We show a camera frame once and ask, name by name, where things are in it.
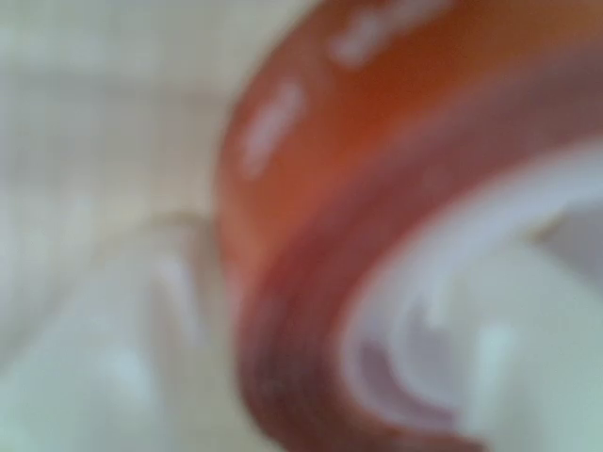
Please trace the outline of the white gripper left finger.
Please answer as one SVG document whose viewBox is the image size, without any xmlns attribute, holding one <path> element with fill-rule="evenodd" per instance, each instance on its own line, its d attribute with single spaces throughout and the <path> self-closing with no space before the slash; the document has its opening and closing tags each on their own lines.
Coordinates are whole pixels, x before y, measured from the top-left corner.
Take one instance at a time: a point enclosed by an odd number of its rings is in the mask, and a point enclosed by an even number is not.
<svg viewBox="0 0 603 452">
<path fill-rule="evenodd" d="M 260 451 L 230 363 L 210 223 L 120 240 L 1 370 L 5 451 Z"/>
</svg>

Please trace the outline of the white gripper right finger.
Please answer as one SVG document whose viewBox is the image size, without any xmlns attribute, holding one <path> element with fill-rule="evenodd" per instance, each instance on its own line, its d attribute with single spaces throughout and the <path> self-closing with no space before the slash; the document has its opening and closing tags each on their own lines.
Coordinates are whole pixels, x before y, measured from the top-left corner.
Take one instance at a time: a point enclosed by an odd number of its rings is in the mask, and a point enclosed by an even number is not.
<svg viewBox="0 0 603 452">
<path fill-rule="evenodd" d="M 413 247 L 407 387 L 491 451 L 602 447 L 602 229 L 448 232 Z"/>
</svg>

